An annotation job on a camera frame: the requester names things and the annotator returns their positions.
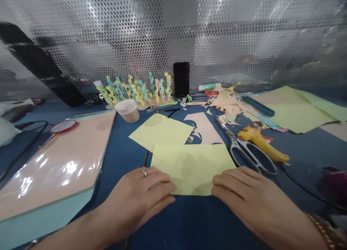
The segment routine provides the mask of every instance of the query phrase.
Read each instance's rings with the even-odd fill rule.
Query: yellow glue gun
[[[240,131],[237,136],[242,140],[254,143],[261,150],[263,150],[263,152],[265,152],[273,161],[279,161],[282,163],[289,161],[289,156],[279,152],[273,146],[268,144],[264,137],[260,134],[260,131],[258,129],[248,126]]]

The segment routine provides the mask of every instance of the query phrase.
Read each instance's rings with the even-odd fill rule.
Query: power cord
[[[280,167],[280,169],[286,174],[286,176],[287,176],[292,182],[294,182],[296,185],[298,185],[301,189],[303,189],[305,192],[307,192],[308,194],[310,194],[312,197],[314,197],[314,198],[316,198],[317,200],[319,200],[319,201],[321,201],[321,202],[323,202],[323,203],[329,205],[330,207],[334,207],[334,208],[336,208],[336,209],[338,209],[338,210],[342,210],[342,211],[346,211],[346,212],[347,212],[347,209],[345,209],[345,208],[343,208],[343,207],[340,207],[340,206],[338,206],[338,205],[335,205],[335,204],[333,204],[333,203],[330,203],[330,202],[326,201],[325,199],[322,199],[322,198],[320,198],[320,197],[314,195],[312,192],[308,191],[303,185],[299,184],[295,179],[293,179],[292,176],[290,176],[290,175],[288,174],[288,172],[286,171],[286,169],[284,168],[283,165],[279,165],[279,167]]]
[[[20,154],[18,154],[18,156],[9,164],[7,169],[1,174],[1,176],[0,176],[0,184],[6,178],[7,174],[9,173],[9,171],[11,170],[13,165],[24,155],[24,153],[27,152],[27,150],[30,147],[32,147],[34,145],[34,143],[37,141],[37,139],[43,133],[43,131],[46,129],[46,127],[47,127],[47,125],[49,125],[49,123],[47,121],[33,121],[33,122],[27,122],[25,124],[15,125],[15,127],[17,129],[22,130],[22,129],[28,127],[29,125],[32,125],[32,124],[35,124],[35,123],[38,123],[38,122],[44,122],[45,124],[42,126],[42,129],[37,133],[35,138],[24,148],[24,150]]]

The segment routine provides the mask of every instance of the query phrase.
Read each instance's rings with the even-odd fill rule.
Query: smartphone
[[[189,94],[189,62],[173,64],[173,85],[176,98],[186,97]]]

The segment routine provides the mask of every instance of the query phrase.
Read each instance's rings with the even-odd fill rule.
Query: white cup
[[[136,122],[140,115],[138,114],[137,105],[135,100],[126,99],[115,106],[115,110],[123,117],[127,122]]]

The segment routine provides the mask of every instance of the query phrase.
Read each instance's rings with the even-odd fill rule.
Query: pink board
[[[0,191],[0,221],[91,188],[98,176],[115,111],[76,119]]]

